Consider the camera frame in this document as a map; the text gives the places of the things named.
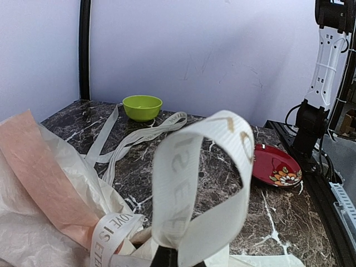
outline table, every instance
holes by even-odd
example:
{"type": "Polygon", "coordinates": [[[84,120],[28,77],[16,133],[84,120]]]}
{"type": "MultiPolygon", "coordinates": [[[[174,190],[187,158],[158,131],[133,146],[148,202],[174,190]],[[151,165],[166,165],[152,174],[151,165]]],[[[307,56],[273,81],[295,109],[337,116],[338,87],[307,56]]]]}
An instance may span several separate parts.
{"type": "MultiPolygon", "coordinates": [[[[50,131],[66,140],[81,154],[86,154],[100,132],[115,104],[79,100],[42,122],[50,131]]],[[[157,126],[173,112],[161,111],[148,123],[129,120],[119,107],[115,123],[102,153],[116,148],[132,131],[157,126]]],[[[202,120],[188,116],[191,124],[202,120]]],[[[255,142],[284,150],[274,130],[252,126],[255,142]]],[[[154,150],[169,133],[151,142],[133,147],[116,163],[114,187],[131,208],[152,220],[151,171],[154,150]]],[[[102,177],[107,164],[96,164],[102,177]]],[[[194,217],[225,201],[242,187],[238,170],[228,155],[212,141],[205,139],[200,155],[200,172],[194,217]]],[[[251,182],[249,212],[240,234],[230,244],[231,254],[283,255],[293,254],[306,266],[336,266],[334,254],[319,215],[308,192],[300,184],[280,189],[251,182]]]]}

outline green bowl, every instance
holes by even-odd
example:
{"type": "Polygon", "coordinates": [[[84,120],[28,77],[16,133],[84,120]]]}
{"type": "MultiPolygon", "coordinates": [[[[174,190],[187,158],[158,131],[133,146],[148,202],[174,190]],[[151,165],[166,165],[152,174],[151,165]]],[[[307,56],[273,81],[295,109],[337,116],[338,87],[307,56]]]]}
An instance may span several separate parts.
{"type": "Polygon", "coordinates": [[[153,120],[163,104],[162,100],[154,96],[129,96],[122,103],[126,115],[138,122],[153,120]]]}

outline floral pattern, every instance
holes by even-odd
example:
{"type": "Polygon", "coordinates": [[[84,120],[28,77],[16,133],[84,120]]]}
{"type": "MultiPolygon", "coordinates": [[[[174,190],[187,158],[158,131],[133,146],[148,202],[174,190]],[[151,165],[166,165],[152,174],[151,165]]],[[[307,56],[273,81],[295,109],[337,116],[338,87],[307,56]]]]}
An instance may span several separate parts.
{"type": "Polygon", "coordinates": [[[283,167],[281,171],[273,171],[273,174],[269,178],[278,186],[296,185],[301,181],[301,170],[294,174],[289,172],[287,167],[283,167]]]}

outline plate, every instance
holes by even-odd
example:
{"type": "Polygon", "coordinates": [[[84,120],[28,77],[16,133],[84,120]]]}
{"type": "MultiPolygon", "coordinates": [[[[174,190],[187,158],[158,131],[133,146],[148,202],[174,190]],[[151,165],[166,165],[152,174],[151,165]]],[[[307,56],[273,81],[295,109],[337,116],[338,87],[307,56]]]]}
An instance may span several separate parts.
{"type": "Polygon", "coordinates": [[[272,146],[257,144],[252,175],[274,186],[290,187],[301,181],[298,163],[284,151],[272,146]]]}

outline cardboard box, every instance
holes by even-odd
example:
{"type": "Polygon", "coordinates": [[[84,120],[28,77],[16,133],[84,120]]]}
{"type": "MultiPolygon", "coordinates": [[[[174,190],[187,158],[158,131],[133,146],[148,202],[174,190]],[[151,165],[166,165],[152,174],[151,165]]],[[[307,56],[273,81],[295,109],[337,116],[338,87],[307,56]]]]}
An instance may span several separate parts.
{"type": "Polygon", "coordinates": [[[341,134],[350,134],[356,130],[356,110],[352,109],[346,112],[343,123],[340,127],[341,134]]]}

